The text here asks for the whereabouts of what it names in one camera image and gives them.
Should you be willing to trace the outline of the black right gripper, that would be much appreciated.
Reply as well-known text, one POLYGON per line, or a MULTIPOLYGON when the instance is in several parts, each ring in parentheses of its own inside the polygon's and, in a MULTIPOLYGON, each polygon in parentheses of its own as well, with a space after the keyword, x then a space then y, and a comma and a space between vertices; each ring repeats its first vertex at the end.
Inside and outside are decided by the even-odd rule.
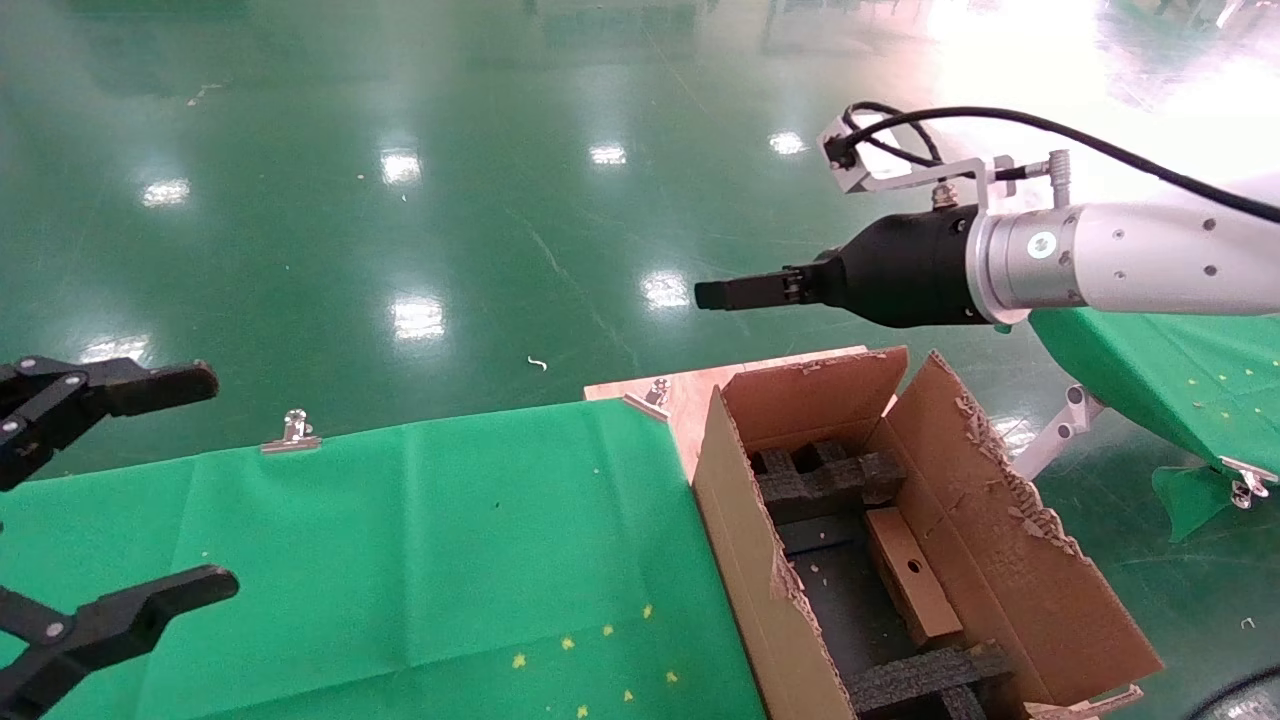
POLYGON ((877 325, 984 325, 966 273, 975 204, 882 217, 814 263, 694 284, 698 309, 824 304, 877 325))

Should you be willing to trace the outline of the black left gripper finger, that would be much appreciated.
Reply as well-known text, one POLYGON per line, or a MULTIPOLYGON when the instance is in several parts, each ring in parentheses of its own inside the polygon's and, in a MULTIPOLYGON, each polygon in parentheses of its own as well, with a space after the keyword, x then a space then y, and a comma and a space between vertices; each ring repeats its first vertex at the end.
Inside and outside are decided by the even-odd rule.
POLYGON ((3 634, 26 648, 3 667, 3 717, 41 719, 91 674, 154 652, 175 618, 230 600, 239 589, 230 570, 202 565, 65 614, 4 587, 3 634))
POLYGON ((204 361, 147 369, 131 357, 64 363, 23 357, 1 366, 1 491, 29 480, 109 416, 140 416, 215 398, 204 361))

